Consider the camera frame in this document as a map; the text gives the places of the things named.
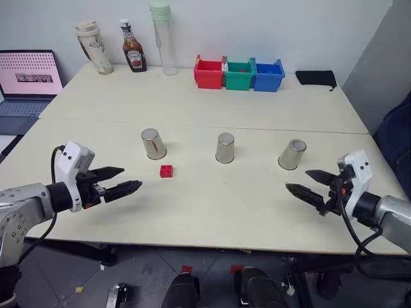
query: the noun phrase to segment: floor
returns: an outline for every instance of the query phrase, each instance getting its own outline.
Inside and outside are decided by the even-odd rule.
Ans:
[[[36,248],[21,264],[22,279],[16,294],[22,308],[105,307],[107,292],[115,283],[133,287],[132,301],[124,307],[161,307],[166,290],[183,265],[192,266],[200,279],[199,307],[237,307],[232,265],[260,268],[281,283],[290,270],[290,260],[271,253],[247,254],[232,250],[151,248],[120,246],[118,262],[100,269],[97,262]],[[404,307],[408,285],[368,280],[357,273],[343,277],[342,288],[333,300],[320,298],[315,276],[308,276],[314,307]],[[84,287],[75,293],[76,287]],[[285,295],[290,308],[299,307],[297,296]]]

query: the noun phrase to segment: cable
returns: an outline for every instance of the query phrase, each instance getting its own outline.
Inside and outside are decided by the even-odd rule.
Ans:
[[[371,257],[376,257],[376,258],[381,258],[381,259],[399,259],[399,260],[405,260],[405,261],[411,261],[410,257],[404,257],[404,256],[386,256],[386,255],[376,255],[373,252],[370,252],[368,249],[366,249],[366,246],[371,243],[373,240],[375,240],[377,237],[382,235],[383,229],[381,226],[376,226],[377,232],[371,236],[369,236],[367,239],[361,242],[361,240],[358,238],[357,234],[354,231],[353,226],[351,225],[351,222],[348,218],[347,212],[345,211],[345,207],[343,204],[343,194],[342,194],[342,179],[337,179],[336,181],[336,187],[337,187],[337,202],[338,206],[340,207],[340,212],[341,215],[344,219],[344,223],[347,226],[347,229],[349,233],[351,234],[351,237],[354,239],[354,242],[357,244],[357,250],[354,255],[354,264],[357,268],[357,270],[365,277],[367,278],[373,278],[373,279],[380,279],[380,280],[397,280],[397,281],[411,281],[411,275],[377,275],[377,274],[370,274],[367,271],[365,271],[361,267],[361,260],[360,256],[362,252],[365,252],[367,255]]]
[[[17,265],[20,265],[20,263],[29,255],[29,253],[32,252],[33,249],[36,248],[41,242],[43,242],[43,240],[46,238],[47,235],[49,235],[49,233],[51,232],[51,229],[53,229],[54,225],[56,224],[56,220],[57,220],[57,213],[55,212],[53,214],[53,219],[51,220],[51,224],[48,227],[48,229],[33,244],[31,244],[31,246],[21,255]]]
[[[56,174],[55,174],[55,160],[56,160],[56,154],[57,151],[64,151],[65,146],[57,146],[52,154],[51,154],[51,163],[50,163],[50,170],[51,170],[51,183],[54,184],[56,182]]]
[[[51,169],[51,183],[53,184],[56,182],[56,174],[55,174],[55,167],[54,167],[55,160],[56,160],[56,154],[58,150],[64,151],[64,148],[65,146],[57,146],[51,154],[51,163],[50,163],[51,168],[50,169]],[[20,263],[29,255],[29,253],[32,252],[33,249],[36,248],[41,242],[43,242],[43,240],[46,238],[47,235],[49,235],[49,233],[55,226],[56,220],[57,220],[57,213],[54,212],[53,219],[51,220],[51,223],[48,229],[33,244],[31,244],[31,246],[20,256],[20,259],[17,265],[20,265]]]

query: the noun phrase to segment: tabletop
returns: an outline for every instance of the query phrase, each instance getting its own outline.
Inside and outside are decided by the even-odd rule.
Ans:
[[[140,133],[146,124],[41,119],[12,154],[0,164],[0,187],[41,182],[49,184],[53,148],[75,141],[96,153],[91,168],[125,168],[111,187],[141,180],[134,194],[77,213],[58,215],[49,238],[104,243],[247,248],[270,251],[353,253],[355,243],[341,217],[325,217],[293,197],[285,183],[306,185],[326,197],[326,186],[304,172],[323,169],[338,173],[337,159],[364,149],[374,178],[370,192],[406,198],[396,177],[367,134],[245,130],[157,124],[168,153],[161,160],[146,156]],[[235,159],[216,161],[217,137],[235,137]],[[294,171],[281,169],[277,158],[290,139],[302,139],[307,150]],[[175,168],[173,178],[160,178],[163,164]],[[39,237],[49,222],[29,236]],[[353,222],[360,238],[372,234]],[[379,238],[370,249],[403,251]]]
[[[294,74],[275,93],[198,89],[192,69],[166,76],[160,67],[133,73],[115,65],[103,76],[86,64],[40,118],[368,133],[341,88],[329,90]]]

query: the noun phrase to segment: water bottle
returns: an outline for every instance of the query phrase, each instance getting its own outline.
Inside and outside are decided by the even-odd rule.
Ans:
[[[171,36],[170,5],[162,1],[152,2],[150,3],[150,11],[152,12],[155,41],[160,52],[162,71],[165,75],[176,75],[178,69]]]

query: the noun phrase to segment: laptop keyboard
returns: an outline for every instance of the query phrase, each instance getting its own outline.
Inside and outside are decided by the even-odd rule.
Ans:
[[[38,117],[48,103],[4,101],[0,103],[0,116]]]

